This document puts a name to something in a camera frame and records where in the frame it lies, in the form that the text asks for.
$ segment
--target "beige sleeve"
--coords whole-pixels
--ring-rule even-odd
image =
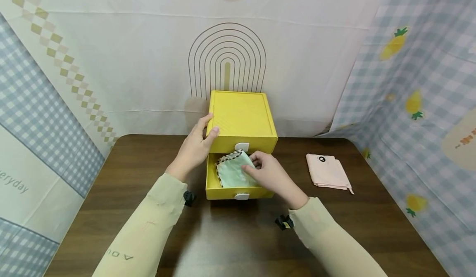
[[[332,277],[382,277],[382,268],[350,234],[334,221],[318,198],[290,210],[294,230]]]
[[[107,249],[93,277],[153,277],[185,204],[184,184],[163,174]]]

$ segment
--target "light green cloth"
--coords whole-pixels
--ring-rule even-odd
[[[218,160],[217,172],[222,187],[248,187],[258,185],[256,180],[241,170],[241,165],[244,164],[255,168],[251,159],[242,150],[234,151]]]

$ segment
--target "drawer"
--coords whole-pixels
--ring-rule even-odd
[[[260,187],[230,187],[223,188],[218,180],[216,161],[224,154],[210,153],[207,158],[207,182],[205,191],[207,199],[261,199],[270,198],[273,192]]]
[[[209,111],[213,119],[207,127],[207,135],[213,127],[220,128],[210,153],[228,154],[235,149],[273,152],[278,134],[265,93],[213,90]]]

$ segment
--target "fabric backdrop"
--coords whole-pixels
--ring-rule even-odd
[[[383,0],[325,137],[360,148],[451,276],[475,276],[476,0]]]
[[[266,92],[280,136],[334,118],[324,136],[356,143],[444,268],[476,271],[475,0],[0,0],[0,12],[1,276],[41,276],[114,142],[187,133],[212,89]]]

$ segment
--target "white backdrop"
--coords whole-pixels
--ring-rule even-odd
[[[97,95],[119,136],[186,134],[206,112],[210,88],[227,86],[266,92],[280,136],[311,136],[332,120],[378,4],[40,0],[39,7],[48,12],[47,21],[55,25],[51,32],[62,37],[59,44],[69,49],[73,64],[85,76],[82,82]],[[28,26],[24,8],[2,0],[2,13],[62,97],[72,98],[66,102],[88,126],[89,115],[75,103],[76,94],[62,88],[64,78]],[[44,20],[35,15],[35,21],[45,31]],[[87,131],[94,134],[95,128]]]

